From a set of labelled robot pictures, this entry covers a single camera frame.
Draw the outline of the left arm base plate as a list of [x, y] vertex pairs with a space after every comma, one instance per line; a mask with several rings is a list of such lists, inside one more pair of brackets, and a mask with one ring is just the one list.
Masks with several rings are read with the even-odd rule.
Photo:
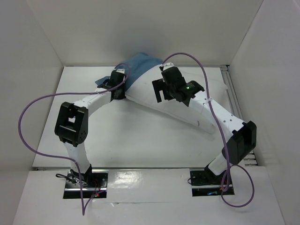
[[[107, 197], [108, 171], [93, 172], [89, 183], [83, 182], [82, 193], [83, 199], [93, 198], [104, 199]], [[80, 199], [80, 184], [79, 180], [72, 177], [68, 172], [65, 182], [63, 199]]]

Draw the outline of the blue pillowcase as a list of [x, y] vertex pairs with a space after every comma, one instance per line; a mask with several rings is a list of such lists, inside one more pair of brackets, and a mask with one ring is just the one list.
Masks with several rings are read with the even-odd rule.
[[133, 85], [133, 83], [141, 77], [144, 73], [146, 73], [151, 68], [161, 64], [163, 62], [162, 59], [150, 56], [146, 53], [140, 52], [133, 57], [122, 61], [119, 65], [112, 70], [106, 76], [95, 81], [97, 88], [101, 86], [103, 83], [106, 86], [116, 86], [116, 84], [108, 84], [108, 80], [111, 78], [113, 72], [117, 69], [125, 69], [125, 74], [129, 74], [129, 78], [123, 85], [125, 93], [127, 90]]

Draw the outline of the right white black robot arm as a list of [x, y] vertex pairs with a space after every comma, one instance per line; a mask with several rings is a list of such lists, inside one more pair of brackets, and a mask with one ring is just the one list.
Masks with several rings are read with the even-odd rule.
[[224, 144], [222, 152], [206, 167], [205, 180], [214, 184], [221, 173], [237, 165], [256, 146], [257, 126], [245, 122], [211, 98], [209, 87], [196, 81], [186, 82], [180, 70], [172, 63], [160, 65], [162, 78], [152, 81], [157, 102], [176, 100], [196, 110], [209, 122], [218, 127]]

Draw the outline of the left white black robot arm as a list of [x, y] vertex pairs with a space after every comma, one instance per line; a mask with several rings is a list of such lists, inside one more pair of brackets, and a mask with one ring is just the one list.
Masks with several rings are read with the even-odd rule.
[[68, 157], [75, 160], [71, 163], [71, 175], [76, 182], [87, 187], [92, 183], [92, 166], [85, 150], [85, 139], [88, 136], [89, 116], [100, 107], [125, 98], [126, 75], [124, 69], [112, 71], [111, 76], [97, 86], [96, 95], [88, 95], [74, 103], [64, 102], [60, 106], [54, 133], [64, 143]]

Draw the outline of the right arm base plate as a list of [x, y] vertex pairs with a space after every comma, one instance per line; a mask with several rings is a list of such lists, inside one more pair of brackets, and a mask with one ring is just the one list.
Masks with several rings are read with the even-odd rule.
[[187, 180], [188, 184], [191, 185], [192, 196], [218, 196], [222, 194], [222, 177], [225, 172], [218, 176], [207, 175], [204, 169], [201, 170], [190, 170], [190, 178]]

